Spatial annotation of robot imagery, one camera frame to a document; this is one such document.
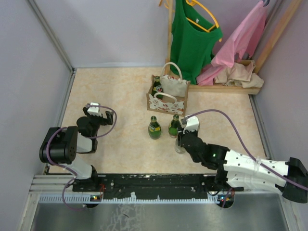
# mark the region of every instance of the gray floor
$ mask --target gray floor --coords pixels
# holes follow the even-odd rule
[[[39,204],[32,231],[286,231],[275,194],[238,194],[229,209],[217,205],[99,205],[76,212]]]

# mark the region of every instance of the table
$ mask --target table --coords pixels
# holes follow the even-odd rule
[[[98,139],[94,154],[79,154],[99,173],[215,173],[189,154],[175,152],[175,139],[168,134],[172,115],[147,111],[146,92],[151,75],[160,75],[161,67],[123,67],[78,69],[71,90],[62,126],[75,126],[84,116],[82,108],[90,102],[113,108],[118,115],[114,130]],[[265,157],[257,124],[248,95],[189,92],[186,114],[204,109],[219,109],[230,116],[244,143],[254,156]],[[162,135],[152,140],[148,135],[150,117],[155,115],[162,126]],[[198,116],[199,137],[206,143],[227,146],[246,154],[232,126],[218,113]],[[110,126],[101,126],[99,135]],[[64,171],[51,166],[50,173]]]

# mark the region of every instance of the green bottle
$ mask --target green bottle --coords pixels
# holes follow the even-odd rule
[[[149,131],[149,135],[153,140],[156,140],[160,137],[160,135],[162,134],[162,129],[159,125],[159,123],[157,122],[157,119],[155,116],[151,117],[151,122],[149,124],[148,127],[148,131]]]
[[[169,124],[169,135],[170,135],[170,137],[177,138],[179,126],[181,126],[181,123],[179,121],[179,115],[175,114],[173,116],[173,120]]]
[[[152,96],[154,97],[154,95],[158,92],[162,93],[163,91],[163,87],[160,83],[160,77],[159,76],[155,76],[154,77],[154,84],[153,84],[153,90],[152,90]],[[163,95],[158,95],[157,98],[162,99]]]

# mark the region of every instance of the white handle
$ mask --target white handle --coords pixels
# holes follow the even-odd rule
[[[178,101],[177,101],[177,98],[175,98],[175,97],[172,96],[172,95],[169,95],[169,94],[166,94],[166,93],[157,92],[157,93],[155,93],[154,98],[157,98],[157,97],[156,97],[157,95],[164,95],[164,96],[167,96],[167,97],[169,97],[169,98],[172,98],[172,99],[174,100],[174,103],[177,103],[177,102],[178,102]]]
[[[180,79],[183,80],[181,70],[180,70],[179,67],[178,67],[175,63],[173,63],[173,62],[168,62],[168,63],[166,63],[166,64],[163,66],[163,70],[162,70],[162,73],[160,74],[160,77],[163,76],[163,74],[164,74],[164,72],[165,72],[165,67],[166,67],[167,65],[169,65],[169,64],[175,66],[175,68],[176,68],[176,69],[178,70],[178,72],[179,72]]]

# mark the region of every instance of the bottle cap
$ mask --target bottle cap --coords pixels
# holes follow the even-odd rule
[[[173,120],[175,121],[179,120],[179,115],[178,114],[173,115]]]
[[[154,116],[154,115],[151,116],[151,122],[156,122],[156,120],[157,120],[157,119],[156,119],[156,116]]]

